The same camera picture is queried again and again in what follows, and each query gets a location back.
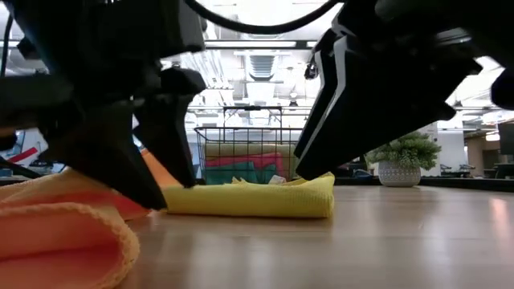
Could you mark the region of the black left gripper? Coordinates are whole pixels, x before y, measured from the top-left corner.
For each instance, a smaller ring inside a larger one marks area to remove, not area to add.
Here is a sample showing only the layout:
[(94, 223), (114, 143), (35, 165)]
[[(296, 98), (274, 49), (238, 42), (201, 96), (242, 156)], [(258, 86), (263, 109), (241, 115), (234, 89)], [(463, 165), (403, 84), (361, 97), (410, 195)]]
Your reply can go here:
[(166, 203), (133, 142), (126, 101), (142, 98), (136, 137), (178, 183), (195, 185), (185, 116), (206, 84), (198, 71), (160, 63), (205, 48), (202, 20), (184, 0), (0, 1), (48, 70), (0, 79), (0, 129), (41, 127), (41, 158), (159, 210)]

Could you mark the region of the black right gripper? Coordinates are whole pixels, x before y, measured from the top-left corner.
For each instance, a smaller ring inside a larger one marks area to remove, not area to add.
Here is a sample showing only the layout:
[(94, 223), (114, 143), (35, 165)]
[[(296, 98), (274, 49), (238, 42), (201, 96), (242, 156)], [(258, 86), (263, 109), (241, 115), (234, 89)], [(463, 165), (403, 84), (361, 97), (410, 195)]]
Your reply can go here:
[[(367, 43), (461, 28), (485, 55), (514, 70), (514, 0), (345, 0), (335, 29)], [(298, 140), (296, 172), (325, 174), (455, 110), (447, 98), (480, 65), (472, 58), (428, 64), (378, 55), (328, 29), (312, 49), (320, 89)]]

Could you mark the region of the teal microfiber towel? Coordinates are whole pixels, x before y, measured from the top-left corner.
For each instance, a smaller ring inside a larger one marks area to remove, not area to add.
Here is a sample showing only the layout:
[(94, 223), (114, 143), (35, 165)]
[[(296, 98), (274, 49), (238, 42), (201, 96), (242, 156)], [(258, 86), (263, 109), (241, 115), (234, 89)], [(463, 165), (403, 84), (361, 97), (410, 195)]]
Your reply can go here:
[(207, 185), (222, 185), (231, 183), (235, 178), (237, 181), (248, 181), (250, 183), (267, 184), (273, 176), (278, 173), (276, 165), (266, 165), (258, 169), (253, 161), (206, 167), (204, 180)]

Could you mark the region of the pink microfiber towel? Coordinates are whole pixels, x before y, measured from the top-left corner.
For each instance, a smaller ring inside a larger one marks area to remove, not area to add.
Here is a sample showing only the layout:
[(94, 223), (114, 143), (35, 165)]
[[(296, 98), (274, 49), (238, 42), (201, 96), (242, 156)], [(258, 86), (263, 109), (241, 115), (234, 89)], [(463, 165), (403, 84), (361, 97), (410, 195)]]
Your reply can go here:
[(212, 160), (206, 160), (206, 167), (233, 165), (247, 162), (252, 162), (256, 169), (264, 169), (269, 165), (274, 165), (278, 170), (284, 169), (281, 153), (217, 157)]

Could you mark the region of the green microfiber towel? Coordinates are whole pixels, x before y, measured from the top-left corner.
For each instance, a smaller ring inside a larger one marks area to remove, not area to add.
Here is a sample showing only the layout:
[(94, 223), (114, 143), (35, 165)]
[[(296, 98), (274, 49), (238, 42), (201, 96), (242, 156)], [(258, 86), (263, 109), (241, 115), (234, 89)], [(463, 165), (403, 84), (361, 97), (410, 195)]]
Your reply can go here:
[(280, 153), (283, 158), (284, 171), (286, 178), (293, 178), (296, 173), (298, 158), (294, 156), (294, 144), (276, 143), (207, 143), (202, 146), (203, 156), (213, 157), (232, 157), (246, 155), (260, 155), (264, 153)]

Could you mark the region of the yellow microfiber towel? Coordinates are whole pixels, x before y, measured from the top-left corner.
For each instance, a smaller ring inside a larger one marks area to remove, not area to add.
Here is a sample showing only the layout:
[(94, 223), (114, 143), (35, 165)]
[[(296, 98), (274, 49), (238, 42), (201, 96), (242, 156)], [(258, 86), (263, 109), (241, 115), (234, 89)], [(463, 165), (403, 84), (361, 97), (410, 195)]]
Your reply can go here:
[(234, 179), (230, 184), (164, 188), (169, 214), (260, 218), (329, 218), (334, 207), (335, 177), (326, 173), (282, 184), (255, 184)]

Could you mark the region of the orange microfiber towel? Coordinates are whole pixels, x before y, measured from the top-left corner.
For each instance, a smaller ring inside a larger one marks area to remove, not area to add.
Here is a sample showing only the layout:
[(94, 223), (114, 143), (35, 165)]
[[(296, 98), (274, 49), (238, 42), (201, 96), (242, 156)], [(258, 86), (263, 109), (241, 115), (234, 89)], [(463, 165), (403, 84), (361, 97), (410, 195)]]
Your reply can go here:
[(0, 289), (114, 289), (149, 210), (71, 169), (0, 186)]
[(171, 186), (182, 187), (182, 185), (167, 171), (167, 169), (148, 149), (142, 149), (141, 156), (143, 157), (156, 183), (161, 188), (168, 188)]

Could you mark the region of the green plant in white pot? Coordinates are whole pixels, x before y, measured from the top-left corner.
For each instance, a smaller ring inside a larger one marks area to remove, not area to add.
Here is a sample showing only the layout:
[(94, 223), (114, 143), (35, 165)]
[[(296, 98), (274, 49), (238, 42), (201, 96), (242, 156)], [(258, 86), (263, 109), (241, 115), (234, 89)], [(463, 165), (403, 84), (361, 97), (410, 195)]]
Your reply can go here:
[(410, 132), (365, 155), (370, 164), (377, 164), (377, 175), (388, 187), (416, 186), (421, 181), (421, 170), (429, 171), (437, 164), (441, 147), (429, 134)]

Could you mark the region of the red flat strip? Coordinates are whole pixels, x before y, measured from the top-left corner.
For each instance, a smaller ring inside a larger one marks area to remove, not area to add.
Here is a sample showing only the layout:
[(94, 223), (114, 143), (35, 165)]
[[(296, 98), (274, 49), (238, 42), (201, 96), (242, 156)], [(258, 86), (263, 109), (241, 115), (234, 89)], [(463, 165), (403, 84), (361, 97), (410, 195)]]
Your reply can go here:
[(20, 154), (17, 154), (17, 155), (14, 155), (14, 156), (8, 158), (7, 160), (13, 164), (26, 165), (26, 164), (30, 164), (33, 160), (35, 160), (37, 158), (38, 154), (39, 154), (39, 150), (36, 147), (32, 147), (26, 151), (23, 151)]

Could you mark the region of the dark computer monitor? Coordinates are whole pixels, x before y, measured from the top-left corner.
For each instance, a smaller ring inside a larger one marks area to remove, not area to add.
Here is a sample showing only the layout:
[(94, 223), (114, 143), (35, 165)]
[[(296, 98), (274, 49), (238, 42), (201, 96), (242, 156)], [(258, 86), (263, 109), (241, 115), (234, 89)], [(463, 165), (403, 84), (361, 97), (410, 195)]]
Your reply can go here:
[(500, 136), (500, 153), (514, 155), (514, 123), (498, 124)]

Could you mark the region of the black metal frame stand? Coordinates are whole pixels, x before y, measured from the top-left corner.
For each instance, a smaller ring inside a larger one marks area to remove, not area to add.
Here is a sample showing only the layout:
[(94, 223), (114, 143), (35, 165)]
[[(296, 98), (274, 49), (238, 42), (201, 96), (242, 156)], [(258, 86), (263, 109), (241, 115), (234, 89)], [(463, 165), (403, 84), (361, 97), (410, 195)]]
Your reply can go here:
[(284, 110), (281, 106), (225, 106), (222, 108), (224, 128), (282, 128)]

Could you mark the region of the black aluminium table frame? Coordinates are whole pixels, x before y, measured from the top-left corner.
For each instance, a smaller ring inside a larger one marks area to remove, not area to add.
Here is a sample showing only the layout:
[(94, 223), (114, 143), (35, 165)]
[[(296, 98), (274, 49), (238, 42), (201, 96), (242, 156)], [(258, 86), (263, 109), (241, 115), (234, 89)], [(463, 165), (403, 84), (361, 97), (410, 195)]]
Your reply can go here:
[[(351, 178), (336, 177), (335, 185), (380, 185), (378, 177)], [(448, 178), (448, 177), (422, 177), (418, 183), (421, 186), (434, 186), (455, 189), (474, 189), (502, 193), (514, 193), (513, 179), (487, 179), (487, 178)]]

